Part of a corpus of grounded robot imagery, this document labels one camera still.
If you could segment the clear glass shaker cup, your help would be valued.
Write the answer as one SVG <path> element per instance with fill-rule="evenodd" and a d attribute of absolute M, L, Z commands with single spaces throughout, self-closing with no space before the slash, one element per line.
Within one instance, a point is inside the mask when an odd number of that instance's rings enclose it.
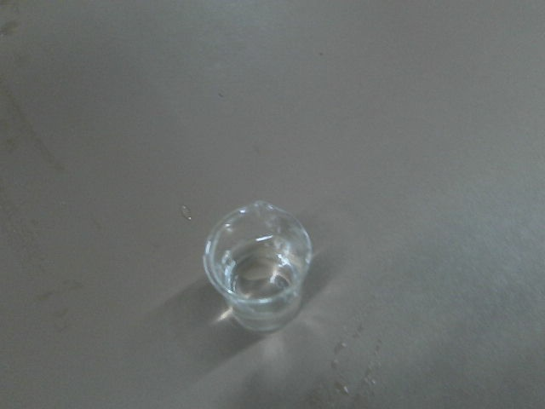
<path fill-rule="evenodd" d="M 222 217 L 204 247 L 209 282 L 245 329 L 272 332 L 301 306 L 313 245 L 289 212 L 263 200 Z"/>

